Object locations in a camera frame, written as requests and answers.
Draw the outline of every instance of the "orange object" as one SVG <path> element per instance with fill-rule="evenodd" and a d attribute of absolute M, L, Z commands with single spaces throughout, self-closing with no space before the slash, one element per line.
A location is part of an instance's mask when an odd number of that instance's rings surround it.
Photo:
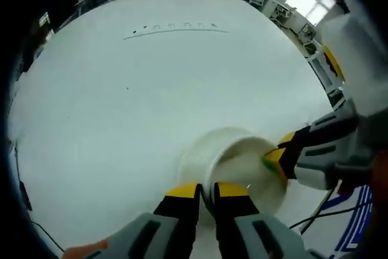
<path fill-rule="evenodd" d="M 71 247 L 65 250 L 62 259 L 84 259 L 86 256 L 92 254 L 93 252 L 107 248 L 108 239 L 90 245 Z"/>

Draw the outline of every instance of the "white tabletop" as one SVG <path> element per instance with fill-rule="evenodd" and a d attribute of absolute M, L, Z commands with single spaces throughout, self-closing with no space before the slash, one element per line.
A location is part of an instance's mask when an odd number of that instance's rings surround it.
<path fill-rule="evenodd" d="M 241 0 L 108 3 L 57 33 L 18 85 L 10 135 L 31 216 L 64 248 L 152 212 L 180 152 L 209 130 L 275 143 L 331 111 L 302 54 Z M 290 224 L 324 196 L 290 191 Z"/>

